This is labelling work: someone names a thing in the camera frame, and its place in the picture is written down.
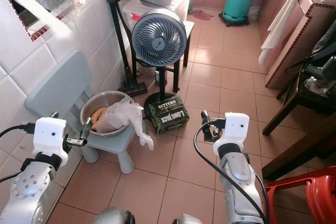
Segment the green box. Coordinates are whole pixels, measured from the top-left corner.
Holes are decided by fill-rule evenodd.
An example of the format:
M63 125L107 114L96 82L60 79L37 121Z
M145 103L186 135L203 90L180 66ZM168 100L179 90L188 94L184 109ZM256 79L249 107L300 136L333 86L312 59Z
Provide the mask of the green box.
M149 108L158 135L183 127L189 120L188 111L179 96L150 104Z

